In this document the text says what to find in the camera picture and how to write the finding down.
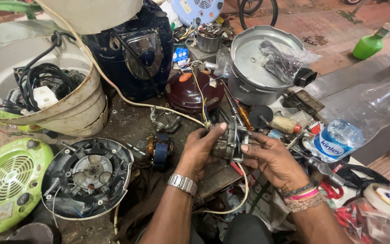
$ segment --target light blue appliance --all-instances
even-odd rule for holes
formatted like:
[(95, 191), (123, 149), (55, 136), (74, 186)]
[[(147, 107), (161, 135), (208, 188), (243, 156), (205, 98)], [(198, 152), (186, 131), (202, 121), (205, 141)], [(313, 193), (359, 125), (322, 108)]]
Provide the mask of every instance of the light blue appliance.
[(171, 0), (171, 5), (180, 21), (190, 26), (197, 17), (201, 19), (201, 24), (216, 20), (222, 11), (224, 0)]

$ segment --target dirty workbench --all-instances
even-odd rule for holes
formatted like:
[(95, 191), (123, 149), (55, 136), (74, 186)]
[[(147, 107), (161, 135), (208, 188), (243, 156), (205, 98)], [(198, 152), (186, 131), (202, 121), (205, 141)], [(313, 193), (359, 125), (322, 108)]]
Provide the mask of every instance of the dirty workbench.
[[(118, 95), (115, 95), (116, 92), (105, 91), (105, 93), (108, 94), (109, 99), (108, 123), (99, 134), (93, 137), (107, 138), (120, 143), (129, 142), (143, 150), (146, 147), (146, 138), (156, 135), (156, 131), (149, 119), (151, 113), (150, 108), (129, 106), (122, 101)], [(151, 99), (146, 101), (146, 103), (163, 106), (166, 101), (165, 99)], [(220, 106), (226, 111), (229, 111), (229, 105), (225, 98), (220, 103)], [(179, 162), (187, 135), (200, 127), (201, 126), (195, 122), (188, 119), (182, 119), (181, 125), (177, 128), (176, 132), (171, 134), (175, 142), (173, 154), (170, 156), (170, 162), (173, 166), (164, 173), (165, 180), (173, 173), (175, 166)], [(2, 125), (0, 125), (0, 128), (9, 132), (18, 131), (17, 129)], [(50, 144), (54, 154), (64, 148), (64, 146), (61, 145), (61, 142), (64, 141), (71, 144), (81, 140), (81, 138), (62, 134), (59, 134), (56, 139), (51, 139), (48, 136), (41, 134), (40, 131), (38, 133), (32, 132), (31, 134), (34, 135), (32, 136), (33, 138), (43, 140)], [(0, 133), (0, 147), (11, 141), (27, 137), (30, 136), (7, 136)], [(139, 154), (136, 152), (134, 152), (133, 155), (139, 157)], [(228, 167), (224, 161), (206, 165), (205, 176), (203, 180), (198, 183), (195, 201), (200, 201), (240, 178), (240, 175), (238, 175), (232, 167)], [(105, 215), (87, 221), (68, 221), (57, 218), (59, 231), (62, 234), (62, 243), (110, 243), (114, 236), (114, 228), (111, 221), (111, 216), (113, 216), (113, 214), (114, 212), (111, 211)], [(23, 222), (13, 227), (11, 230), (1, 233), (0, 241), (5, 240), (5, 238), (16, 230), (17, 227), (31, 221), (39, 221), (54, 226), (52, 214), (46, 210), (40, 202), (35, 210)]]

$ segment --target clear plastic bag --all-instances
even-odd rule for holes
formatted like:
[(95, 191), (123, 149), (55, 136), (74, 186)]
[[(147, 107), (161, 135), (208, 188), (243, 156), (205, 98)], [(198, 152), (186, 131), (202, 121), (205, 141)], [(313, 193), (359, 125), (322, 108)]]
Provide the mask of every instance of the clear plastic bag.
[(214, 70), (216, 76), (234, 76), (231, 70), (231, 53), (226, 48), (220, 48), (216, 54), (218, 68)]
[(334, 211), (338, 222), (355, 243), (390, 244), (390, 216), (357, 199)]
[(267, 56), (261, 65), (287, 84), (294, 81), (301, 67), (322, 58), (311, 51), (291, 48), (272, 40), (264, 40), (260, 44), (260, 51)]

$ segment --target white bucket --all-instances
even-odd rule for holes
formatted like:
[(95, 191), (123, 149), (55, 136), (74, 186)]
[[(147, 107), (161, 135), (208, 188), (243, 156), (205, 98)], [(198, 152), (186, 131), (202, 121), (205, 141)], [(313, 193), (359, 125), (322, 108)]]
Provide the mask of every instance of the white bucket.
[[(52, 45), (51, 35), (15, 41), (0, 48), (0, 104), (8, 92), (17, 87), (13, 68), (22, 67)], [(77, 43), (62, 36), (62, 46), (41, 58), (61, 69), (75, 69), (86, 79), (68, 96), (49, 108), (13, 119), (0, 119), (10, 125), (33, 125), (62, 134), (89, 137), (99, 133), (107, 122), (107, 100), (100, 83), (100, 74)]]
[[(121, 25), (141, 10), (143, 0), (42, 0), (82, 35), (97, 34)], [(45, 10), (64, 30), (68, 28), (53, 14)]]

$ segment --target man's right hand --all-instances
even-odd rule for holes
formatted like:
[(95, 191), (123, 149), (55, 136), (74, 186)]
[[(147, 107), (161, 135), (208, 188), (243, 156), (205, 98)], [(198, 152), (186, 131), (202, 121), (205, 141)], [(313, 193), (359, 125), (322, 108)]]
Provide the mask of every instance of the man's right hand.
[(259, 169), (282, 192), (294, 191), (309, 184), (308, 176), (287, 150), (284, 143), (260, 133), (250, 137), (258, 144), (241, 146), (245, 159), (243, 164)]

